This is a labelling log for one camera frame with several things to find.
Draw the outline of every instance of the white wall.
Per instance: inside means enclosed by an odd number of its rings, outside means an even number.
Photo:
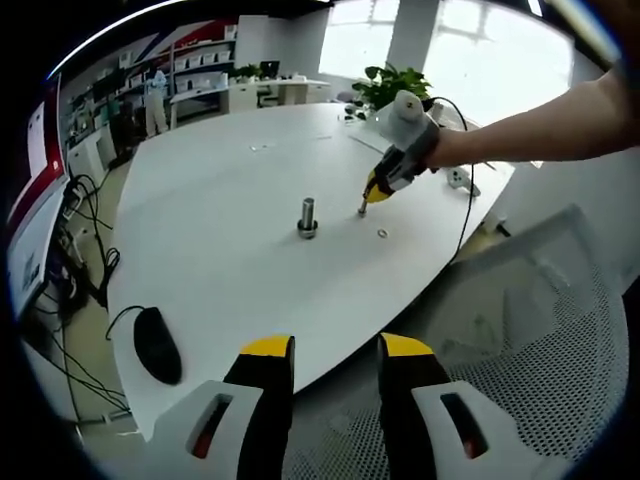
[[[259,64],[264,58],[265,38],[269,17],[266,15],[241,15],[238,19],[235,67],[249,63]]]
[[[281,64],[289,46],[290,21],[268,18],[262,61],[277,60]]]
[[[602,71],[575,53],[572,83],[593,80]],[[521,232],[574,203],[586,214],[627,288],[640,274],[640,149],[583,162],[518,165],[492,213]]]
[[[353,79],[335,75],[322,75],[318,72],[324,32],[329,19],[329,9],[304,15],[290,22],[289,48],[284,64],[280,70],[283,73],[297,72],[313,80],[331,83],[331,96],[351,90]]]

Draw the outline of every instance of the desk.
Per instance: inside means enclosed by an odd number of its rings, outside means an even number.
[[[328,82],[321,82],[319,80],[261,80],[253,83],[238,83],[229,85],[223,88],[208,88],[208,89],[194,89],[187,92],[178,93],[174,95],[171,101],[171,130],[178,125],[178,105],[185,100],[191,100],[201,97],[203,95],[211,95],[214,93],[227,94],[231,89],[241,89],[246,87],[259,88],[259,87],[279,87],[285,89],[283,96],[283,103],[285,105],[306,103],[302,101],[307,96],[307,91],[310,87],[329,87],[331,84]]]
[[[261,337],[295,335],[295,391],[306,387],[383,329],[455,253],[468,194],[452,190],[444,171],[357,216],[388,143],[363,134],[361,123],[345,125],[343,109],[223,115],[140,145],[115,222],[122,260],[109,315],[157,306],[184,367],[178,386],[159,383],[136,356],[135,312],[113,329],[122,386],[145,438],[158,415],[202,382],[221,380],[241,348]],[[465,240],[513,172],[496,168],[476,168],[482,195]],[[316,199],[313,240],[296,231],[305,197]]]

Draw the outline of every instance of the person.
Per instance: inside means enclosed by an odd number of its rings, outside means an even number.
[[[164,87],[167,84],[167,77],[158,67],[152,62],[149,65],[149,72],[147,72],[147,79],[145,82],[144,90],[144,105],[146,108],[146,124],[147,124],[147,138],[152,138],[156,135],[156,128],[158,133],[164,133],[167,131],[167,117],[164,112]]]
[[[442,129],[427,167],[584,160],[637,146],[640,99],[631,83],[616,66],[548,103],[478,130]]]

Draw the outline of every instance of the black cable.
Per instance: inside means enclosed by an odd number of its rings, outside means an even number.
[[[55,330],[52,330],[51,333],[58,333],[60,330],[63,330],[65,327],[67,327],[67,323],[66,322],[60,322],[60,326],[58,328],[56,328]]]
[[[104,390],[104,392],[110,397],[112,398],[114,401],[120,401],[120,399],[116,399],[111,397],[110,394],[114,394],[114,395],[119,395],[121,397],[125,397],[125,394],[122,392],[118,392],[117,390],[112,390],[107,388],[104,383],[102,383],[100,380],[98,380],[96,377],[94,377],[93,375],[91,375],[91,373],[89,373],[89,371],[73,356],[71,355],[69,352],[67,352],[64,347],[62,345],[60,345],[60,342],[58,342],[58,340],[56,340],[55,336],[51,335],[51,339],[53,340],[53,343],[56,344],[56,347],[58,347],[58,349],[64,354],[65,357],[67,357],[69,360],[71,360],[73,363],[75,363],[78,367],[80,367],[80,370],[82,370],[85,375],[87,377],[89,377],[91,380],[93,380],[94,382],[96,382],[100,388],[102,390]]]
[[[86,218],[87,220],[93,220],[93,218],[91,218],[88,215],[85,215],[84,213],[82,213],[80,210],[76,210],[75,213],[77,213],[78,215],[80,215],[82,218]],[[109,225],[108,223],[103,222],[102,220],[100,220],[99,218],[96,219],[96,221],[102,225],[105,228],[108,228],[109,230],[113,230],[113,227],[111,225]]]
[[[111,333],[111,329],[115,326],[115,324],[118,322],[118,320],[120,320],[125,313],[128,313],[128,312],[130,312],[131,310],[134,310],[134,309],[144,310],[145,308],[146,307],[143,307],[142,305],[131,305],[131,306],[121,310],[120,313],[118,313],[118,315],[116,315],[116,318],[114,318],[113,321],[109,324],[109,327],[107,327],[107,331],[104,334],[105,340],[111,341],[111,337],[109,336],[109,333]]]
[[[460,112],[460,109],[455,103],[453,103],[451,100],[445,97],[431,97],[428,99],[428,102],[430,105],[433,105],[433,103],[435,103],[436,100],[444,100],[445,102],[449,103],[455,109],[456,113],[460,117],[460,120],[462,121],[462,126],[464,127],[464,131],[465,132],[469,131],[469,128],[467,126],[467,121],[464,119],[464,116],[462,115],[462,113]],[[431,108],[430,105],[427,106],[426,110],[429,110]],[[449,263],[451,263],[453,259],[456,258],[458,253],[460,253],[460,248],[462,248],[462,240],[464,239],[464,233],[467,230],[467,224],[469,223],[469,216],[471,215],[471,205],[473,203],[473,189],[475,185],[474,177],[475,177],[475,165],[472,163],[471,164],[471,188],[469,189],[469,205],[467,206],[467,214],[464,217],[464,224],[462,225],[462,232],[460,232],[460,239],[458,240],[456,253],[453,254],[453,257],[451,258]]]
[[[56,304],[58,303],[58,300],[56,300],[55,298],[53,298],[51,295],[49,295],[47,292],[42,292],[42,294],[47,297],[49,300],[51,300],[52,302],[55,302]]]
[[[45,313],[47,315],[58,315],[60,313],[60,310],[55,310],[53,312],[50,312],[49,310],[45,310],[44,308],[40,308],[38,306],[34,306],[33,308],[35,308],[40,313]]]
[[[84,380],[70,374],[69,372],[65,371],[63,368],[61,368],[60,366],[56,365],[54,362],[49,362],[51,365],[53,365],[56,369],[58,369],[60,372],[62,372],[67,378],[70,378],[72,380],[75,380],[76,382],[78,382],[80,385],[82,385],[83,387],[85,387],[87,390],[95,393],[96,395],[98,395],[100,398],[102,398],[103,400],[105,400],[106,402],[110,403],[111,405],[113,405],[114,407],[116,407],[118,410],[122,411],[122,412],[130,412],[131,410],[129,410],[128,407],[126,407],[123,404],[119,404],[114,402],[112,399],[110,399],[109,397],[104,396],[101,392],[100,389],[97,388],[95,385],[90,384],[89,382],[85,382]]]
[[[93,192],[89,191],[89,187],[87,186],[87,184],[89,184],[90,187],[93,188]],[[85,218],[89,218],[93,222],[96,242],[98,244],[98,250],[100,252],[100,259],[102,260],[103,267],[102,281],[100,282],[100,285],[98,287],[93,286],[89,279],[85,280],[91,283],[91,285],[88,286],[91,295],[96,298],[96,300],[102,307],[107,308],[107,286],[109,285],[109,281],[111,279],[111,276],[113,275],[113,272],[120,262],[120,252],[114,247],[105,250],[104,242],[102,241],[102,236],[100,235],[100,231],[98,229],[98,223],[102,223],[104,226],[113,229],[113,227],[107,225],[98,218],[98,212],[100,208],[98,192],[100,188],[96,186],[93,179],[88,175],[77,175],[76,177],[74,177],[69,188],[75,187],[82,189],[85,193],[87,204],[89,206],[90,216],[86,217],[82,212],[76,212]]]

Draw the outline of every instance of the shelf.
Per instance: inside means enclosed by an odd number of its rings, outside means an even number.
[[[178,53],[178,52],[184,52],[184,51],[187,51],[187,50],[195,50],[195,49],[198,49],[198,48],[211,47],[213,45],[224,45],[225,43],[235,43],[235,41],[236,40],[233,39],[233,40],[216,40],[216,41],[213,41],[213,42],[200,42],[200,43],[197,43],[195,45],[187,45],[186,47],[176,48],[173,52],[174,53]],[[140,65],[144,65],[145,63],[148,63],[151,60],[156,60],[156,59],[162,58],[162,57],[168,57],[170,54],[171,54],[170,51],[157,53],[157,54],[153,55],[152,57],[145,58],[144,60],[140,60],[138,62],[132,63],[128,67],[124,67],[123,70],[131,70],[132,68],[136,68],[136,67],[139,67]]]
[[[127,93],[134,93],[135,90],[139,90],[143,87],[144,87],[144,83],[140,85],[136,85],[135,87],[132,87],[132,88],[127,88],[126,90],[123,90],[122,92],[116,94],[115,98],[121,97],[122,95],[126,95]]]
[[[183,75],[185,73],[194,73],[197,71],[205,70],[207,68],[218,67],[221,65],[233,65],[233,60],[229,60],[228,62],[209,63],[208,65],[198,65],[197,67],[185,68],[184,70],[180,70],[180,71],[174,70],[173,76],[175,77],[176,75]]]
[[[225,43],[235,43],[235,38],[232,40],[216,40],[214,42],[200,42],[194,45],[187,45],[186,47],[180,47],[180,48],[176,48],[173,52],[174,53],[178,53],[178,52],[183,52],[185,50],[193,50],[196,48],[204,48],[204,47],[211,47],[212,45],[224,45]]]

